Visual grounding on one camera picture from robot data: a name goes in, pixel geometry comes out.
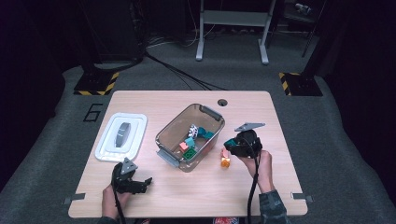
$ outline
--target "wooden table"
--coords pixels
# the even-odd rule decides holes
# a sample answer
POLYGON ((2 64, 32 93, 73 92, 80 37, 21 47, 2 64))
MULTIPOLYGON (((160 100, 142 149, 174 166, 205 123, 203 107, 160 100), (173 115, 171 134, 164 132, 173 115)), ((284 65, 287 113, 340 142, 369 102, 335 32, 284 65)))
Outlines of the wooden table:
MULTIPOLYGON (((264 122, 255 129, 263 148, 273 155, 275 186, 288 209, 288 215, 307 212, 304 200, 294 200, 290 193, 302 192, 280 127, 271 96, 266 91, 116 91, 92 147, 76 194, 84 200, 73 201, 70 217, 100 217, 102 190, 110 183, 116 162, 99 161, 94 151, 102 133, 115 113, 144 114, 148 124, 134 163, 134 180, 153 181, 144 194, 131 197, 124 209, 126 217, 245 217, 252 178, 246 166, 235 156, 229 168, 220 167, 223 143, 234 138, 235 128, 245 122, 264 122), (226 106, 218 104, 227 101, 226 106), (157 155, 156 134, 190 104, 207 105, 225 119, 225 126, 212 151, 190 173, 172 167, 157 155)), ((252 202, 252 215, 258 216, 259 188, 252 202)))

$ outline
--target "metal bracket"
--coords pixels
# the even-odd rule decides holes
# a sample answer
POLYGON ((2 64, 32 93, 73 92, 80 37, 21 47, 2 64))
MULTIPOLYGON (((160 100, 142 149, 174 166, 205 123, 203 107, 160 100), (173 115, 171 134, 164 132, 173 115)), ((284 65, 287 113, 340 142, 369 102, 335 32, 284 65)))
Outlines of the metal bracket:
POLYGON ((265 123, 245 123, 242 126, 238 127, 235 129, 236 132, 244 132, 244 131, 249 131, 255 128, 259 128, 264 126, 265 123))
POLYGON ((304 193, 290 193, 290 197, 294 200, 305 200, 307 203, 314 202, 314 198, 311 195, 305 196, 304 193))
POLYGON ((124 162, 122 163, 121 174, 125 175, 137 169, 137 165, 135 165, 132 161, 125 157, 124 162))
POLYGON ((70 204, 72 201, 84 200, 84 199, 85 199, 85 193, 73 194, 70 197, 64 198, 64 201, 62 202, 62 204, 70 204))

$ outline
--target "black equipment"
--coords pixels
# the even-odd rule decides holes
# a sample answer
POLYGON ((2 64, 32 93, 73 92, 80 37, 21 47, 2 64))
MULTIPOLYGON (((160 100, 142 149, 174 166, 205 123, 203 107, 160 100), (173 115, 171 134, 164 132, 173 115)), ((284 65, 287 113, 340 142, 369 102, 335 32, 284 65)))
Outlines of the black equipment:
POLYGON ((136 169, 137 166, 128 160, 128 158, 125 158, 124 162, 119 162, 113 169, 113 176, 111 178, 113 189, 118 193, 146 193, 148 185, 151 184, 152 177, 144 182, 133 181, 132 176, 136 169))
POLYGON ((243 131, 224 143, 227 150, 237 157, 256 158, 262 151, 262 143, 253 130, 243 131))

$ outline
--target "camouflage sleeve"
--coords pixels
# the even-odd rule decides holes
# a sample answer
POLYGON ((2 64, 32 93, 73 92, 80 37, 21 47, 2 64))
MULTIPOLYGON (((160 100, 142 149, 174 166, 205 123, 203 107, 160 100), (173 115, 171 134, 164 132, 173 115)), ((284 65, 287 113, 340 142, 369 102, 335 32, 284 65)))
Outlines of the camouflage sleeve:
POLYGON ((119 222, 111 217, 101 217, 97 224, 119 224, 119 222))
POLYGON ((259 195, 262 224, 291 224, 277 190, 259 195))

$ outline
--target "hand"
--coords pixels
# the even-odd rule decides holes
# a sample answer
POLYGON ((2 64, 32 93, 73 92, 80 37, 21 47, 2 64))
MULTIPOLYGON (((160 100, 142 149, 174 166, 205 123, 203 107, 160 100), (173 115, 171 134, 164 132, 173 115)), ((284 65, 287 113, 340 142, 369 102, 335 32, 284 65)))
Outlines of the hand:
MULTIPOLYGON (((121 209, 125 208, 126 203, 128 202, 129 197, 132 193, 118 193, 117 197, 120 201, 121 209)), ((108 185, 103 190, 103 199, 102 199, 102 217, 111 217, 113 219, 117 219, 119 217, 119 211, 116 207, 116 199, 114 198, 113 187, 108 185)))
MULTIPOLYGON (((253 177, 256 174, 256 163, 254 159, 238 157, 247 167, 248 172, 253 177)), ((258 184, 262 193, 269 192, 275 189, 272 174, 272 155, 262 150, 257 160, 260 160, 259 179, 258 184)))

